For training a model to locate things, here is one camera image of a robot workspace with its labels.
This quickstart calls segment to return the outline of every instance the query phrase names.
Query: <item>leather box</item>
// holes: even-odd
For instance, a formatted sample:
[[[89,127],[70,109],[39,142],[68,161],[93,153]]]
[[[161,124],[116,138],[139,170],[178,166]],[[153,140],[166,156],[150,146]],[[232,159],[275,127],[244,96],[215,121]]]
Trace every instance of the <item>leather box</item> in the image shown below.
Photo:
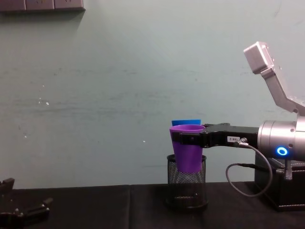
[[[285,169],[285,161],[281,159],[268,159],[273,169]],[[255,164],[266,167],[260,156],[255,156]],[[279,211],[305,210],[305,162],[291,161],[292,180],[285,180],[284,174],[273,173],[273,181],[265,196]],[[261,190],[268,182],[269,174],[255,170],[254,182]]]

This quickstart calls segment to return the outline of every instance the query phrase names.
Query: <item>blue ring light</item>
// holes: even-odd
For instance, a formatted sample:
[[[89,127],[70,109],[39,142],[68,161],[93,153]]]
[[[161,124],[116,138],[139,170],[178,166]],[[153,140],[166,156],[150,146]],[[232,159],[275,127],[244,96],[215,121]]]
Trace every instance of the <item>blue ring light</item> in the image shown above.
[[[276,150],[278,155],[286,156],[288,154],[288,150],[284,147],[278,147]]]

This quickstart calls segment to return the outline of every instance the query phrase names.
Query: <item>black tablecloth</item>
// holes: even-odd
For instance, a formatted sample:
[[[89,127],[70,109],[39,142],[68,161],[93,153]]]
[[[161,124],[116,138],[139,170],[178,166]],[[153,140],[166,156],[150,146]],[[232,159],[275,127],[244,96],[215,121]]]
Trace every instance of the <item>black tablecloth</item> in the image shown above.
[[[236,185],[250,192],[251,183]],[[24,207],[54,198],[49,220],[29,229],[305,228],[305,212],[277,212],[263,198],[243,197],[228,183],[208,183],[206,189],[209,205],[201,213],[168,209],[166,185],[14,190],[10,198]]]

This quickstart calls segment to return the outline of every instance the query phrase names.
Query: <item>wall outlet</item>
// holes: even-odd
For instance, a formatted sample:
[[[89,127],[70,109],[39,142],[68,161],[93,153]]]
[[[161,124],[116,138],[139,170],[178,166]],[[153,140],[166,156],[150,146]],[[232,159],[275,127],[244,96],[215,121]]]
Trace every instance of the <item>wall outlet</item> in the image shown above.
[[[83,9],[84,4],[82,0],[54,0],[56,9]]]
[[[54,0],[26,0],[27,10],[53,10]]]
[[[24,10],[25,0],[0,0],[0,12]]]

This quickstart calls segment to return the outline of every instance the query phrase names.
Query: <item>purple cup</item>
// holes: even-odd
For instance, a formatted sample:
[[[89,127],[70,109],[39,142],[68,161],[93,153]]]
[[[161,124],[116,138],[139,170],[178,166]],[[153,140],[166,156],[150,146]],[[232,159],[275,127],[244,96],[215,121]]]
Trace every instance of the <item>purple cup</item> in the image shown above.
[[[201,133],[204,129],[203,125],[175,125],[170,128],[170,133],[172,137],[172,132]],[[183,173],[199,172],[203,149],[200,146],[182,145],[173,141],[172,143],[178,171]]]

